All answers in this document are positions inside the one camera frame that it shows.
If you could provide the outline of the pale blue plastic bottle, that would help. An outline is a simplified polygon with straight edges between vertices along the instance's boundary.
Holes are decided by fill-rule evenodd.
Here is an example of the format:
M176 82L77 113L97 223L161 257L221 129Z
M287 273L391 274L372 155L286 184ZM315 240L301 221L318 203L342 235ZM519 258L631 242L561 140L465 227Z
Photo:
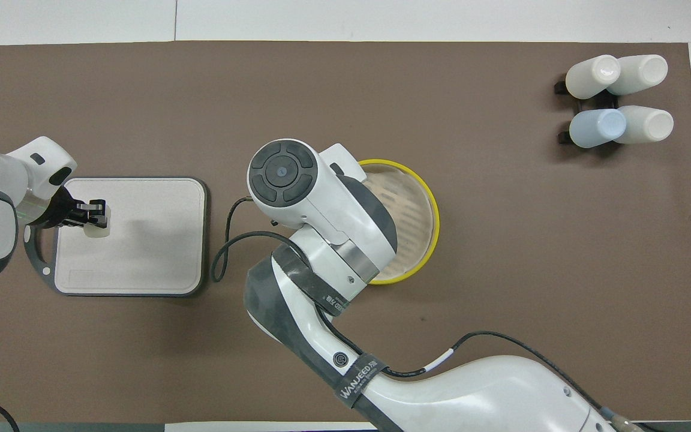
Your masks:
M593 148L619 139L626 126L625 115L617 109L583 110L570 121L569 137L578 147Z

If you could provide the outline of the white plastic bottle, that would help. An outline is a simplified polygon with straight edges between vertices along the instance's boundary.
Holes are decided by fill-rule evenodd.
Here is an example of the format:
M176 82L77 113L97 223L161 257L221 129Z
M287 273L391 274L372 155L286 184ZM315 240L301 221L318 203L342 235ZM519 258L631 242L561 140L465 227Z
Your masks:
M668 74L661 55L634 55L617 58L620 75L606 90L612 95L630 95L659 85Z
M574 98L592 98L614 84L620 77L621 66L612 55L600 55L581 61L567 71L565 85Z
M613 140L619 144L661 142L674 130L674 118L666 110L644 106L621 106L617 110L626 120L625 131Z

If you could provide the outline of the white cutting board grey rim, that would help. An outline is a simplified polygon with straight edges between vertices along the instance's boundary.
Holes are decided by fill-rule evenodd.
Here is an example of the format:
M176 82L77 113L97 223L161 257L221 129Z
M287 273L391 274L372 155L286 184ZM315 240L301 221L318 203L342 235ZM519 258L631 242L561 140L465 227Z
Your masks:
M104 199L108 228L89 235L58 227L53 257L44 259L28 226L24 247L31 266L56 292L80 297L187 297L204 282L209 192L193 177L72 178L75 199Z

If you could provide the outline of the brown table mat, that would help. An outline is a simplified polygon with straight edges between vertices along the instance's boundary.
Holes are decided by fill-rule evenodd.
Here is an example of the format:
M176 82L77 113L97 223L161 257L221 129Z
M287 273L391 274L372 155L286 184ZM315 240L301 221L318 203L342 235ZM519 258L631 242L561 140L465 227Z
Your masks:
M573 65L661 55L621 106L669 112L661 142L559 145ZM209 252L270 140L342 143L429 183L441 235L407 281L335 322L400 371L477 330L516 337L639 420L691 420L691 64L674 43L151 42L0 46L0 151L40 135L76 176L193 176ZM187 298L65 297L22 250L0 274L0 404L19 423L358 421L250 320L233 246Z

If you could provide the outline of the yellow rimmed woven steamer lid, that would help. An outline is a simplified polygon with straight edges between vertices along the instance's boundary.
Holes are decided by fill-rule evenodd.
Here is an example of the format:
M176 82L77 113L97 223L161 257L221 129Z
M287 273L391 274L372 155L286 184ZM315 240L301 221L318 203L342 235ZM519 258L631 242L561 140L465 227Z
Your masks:
M425 267L438 245L438 202L428 184L405 164L380 158L365 159L359 164L366 174L365 186L392 216L398 239L395 258L371 284L405 281Z

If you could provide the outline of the white steamed bun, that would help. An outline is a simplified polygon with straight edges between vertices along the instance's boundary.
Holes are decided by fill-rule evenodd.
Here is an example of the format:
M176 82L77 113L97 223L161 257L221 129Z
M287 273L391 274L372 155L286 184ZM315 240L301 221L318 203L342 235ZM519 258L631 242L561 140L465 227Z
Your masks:
M105 216L107 218L107 228L106 229L91 229L90 227L85 227L84 234L89 238L105 238L110 235L110 216L109 211L106 208L105 212L89 212L88 215L92 216Z

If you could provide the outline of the black bottle rack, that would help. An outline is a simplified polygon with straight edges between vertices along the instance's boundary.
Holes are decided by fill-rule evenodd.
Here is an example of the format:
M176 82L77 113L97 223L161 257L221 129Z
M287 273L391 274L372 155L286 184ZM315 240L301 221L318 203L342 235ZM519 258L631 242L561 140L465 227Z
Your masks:
M568 93L564 79L557 81L556 84L554 84L554 94L567 96L568 98L570 98L570 100L573 101L573 104L574 104L573 116L578 114L579 112L583 112L583 110L619 109L619 101L618 101L619 96L612 95L607 90L603 90L600 93L598 93L597 95L593 96L592 98L588 98L585 100L574 98L570 93ZM569 137L570 121L567 124L567 128L557 135L557 142L559 145L565 145L565 146L566 145L574 145L573 142L571 142L571 139Z

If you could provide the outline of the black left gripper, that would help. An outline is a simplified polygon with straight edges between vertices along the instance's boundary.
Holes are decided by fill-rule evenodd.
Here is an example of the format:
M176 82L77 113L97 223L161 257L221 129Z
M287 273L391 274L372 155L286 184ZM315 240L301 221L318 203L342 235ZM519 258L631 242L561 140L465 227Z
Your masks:
M106 229L107 218L105 216L89 215L89 212L105 212L106 207L106 200L104 199L94 199L85 203L82 200L74 199L66 186L60 186L50 199L44 213L28 225L42 227L42 229L61 226Z

